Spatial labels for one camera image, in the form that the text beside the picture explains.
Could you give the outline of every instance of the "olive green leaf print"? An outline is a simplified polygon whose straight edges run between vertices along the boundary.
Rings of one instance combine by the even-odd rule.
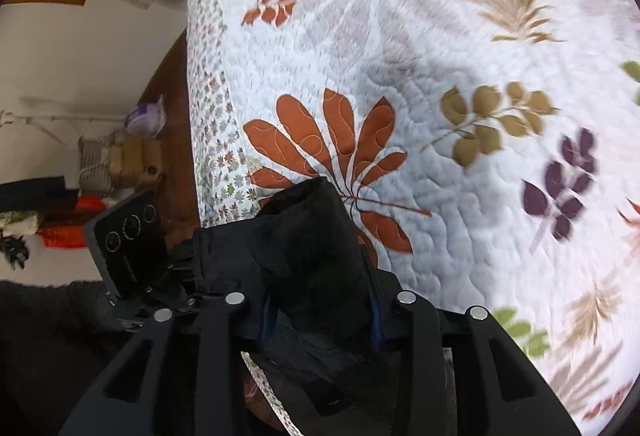
[[[530,133],[542,134],[542,116],[552,114],[554,108],[545,92],[528,92],[519,82],[509,82],[504,94],[494,86],[479,86],[469,106],[457,87],[442,95],[440,109],[455,128],[437,137],[428,146],[447,136],[457,134],[452,158],[462,167],[471,165],[479,154],[491,154],[502,149],[501,128],[510,136]]]
[[[549,387],[570,415],[584,411],[591,396],[609,383],[605,372],[621,349],[622,341],[598,362],[602,352],[598,346],[580,364],[572,366],[569,361],[556,371],[549,381]]]
[[[640,63],[635,61],[629,61],[629,62],[620,64],[620,67],[633,80],[635,80],[636,82],[640,82]],[[634,97],[634,102],[636,103],[636,106],[640,106],[640,90],[636,92],[636,96]]]
[[[542,41],[558,42],[546,26],[552,19],[543,15],[549,5],[537,5],[538,0],[470,0],[483,8],[479,13],[483,19],[504,30],[493,41]]]
[[[566,311],[572,316],[572,329],[562,343],[562,348],[572,349],[582,340],[598,339],[601,322],[611,322],[622,302],[620,288],[614,282],[613,272],[593,290],[586,292],[578,300],[569,303]]]
[[[529,358],[540,358],[551,349],[546,330],[532,331],[531,324],[516,318],[513,308],[502,308],[492,315]]]

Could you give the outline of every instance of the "quilted bedspread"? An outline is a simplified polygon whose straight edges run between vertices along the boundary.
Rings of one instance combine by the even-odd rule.
[[[190,0],[202,221],[328,178],[376,265],[488,308],[596,435],[640,371],[639,29],[633,0]]]

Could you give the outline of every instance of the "green leaf print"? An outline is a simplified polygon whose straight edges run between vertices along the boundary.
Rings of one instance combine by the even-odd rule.
[[[635,61],[623,62],[620,67],[636,82],[640,82],[640,63]],[[640,90],[636,92],[634,96],[634,102],[636,106],[640,106]]]
[[[635,61],[629,61],[622,63],[620,67],[626,71],[626,74],[629,75],[636,82],[640,82],[640,63]]]
[[[501,308],[492,315],[529,358],[540,358],[551,349],[546,330],[532,332],[530,323],[516,318],[514,308]]]

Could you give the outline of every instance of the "beige leaf print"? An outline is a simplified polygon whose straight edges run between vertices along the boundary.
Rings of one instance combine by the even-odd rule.
[[[566,311],[573,317],[573,328],[561,347],[572,349],[588,339],[595,344],[600,322],[611,322],[621,302],[620,288],[615,285],[612,272],[601,283],[594,284],[593,290],[568,305]]]
[[[538,0],[470,0],[483,8],[479,13],[483,19],[502,28],[506,34],[494,35],[493,41],[529,41],[536,44],[543,41],[558,42],[545,25],[550,18],[541,18],[549,9],[546,4],[537,6]]]
[[[622,349],[622,341],[598,362],[602,348],[596,347],[577,367],[572,368],[567,362],[554,374],[549,387],[574,416],[587,407],[591,396],[601,390],[609,382],[605,371]]]
[[[489,155],[503,148],[500,132],[492,126],[501,126],[504,132],[516,138],[530,133],[542,134],[545,127],[542,115],[554,112],[548,96],[542,91],[529,93],[520,82],[509,82],[505,94],[507,98],[493,86],[479,86],[473,92],[472,105],[468,106],[460,90],[451,88],[440,99],[440,111],[455,127],[422,150],[457,134],[460,139],[455,143],[451,157],[458,165],[469,167],[479,154]]]

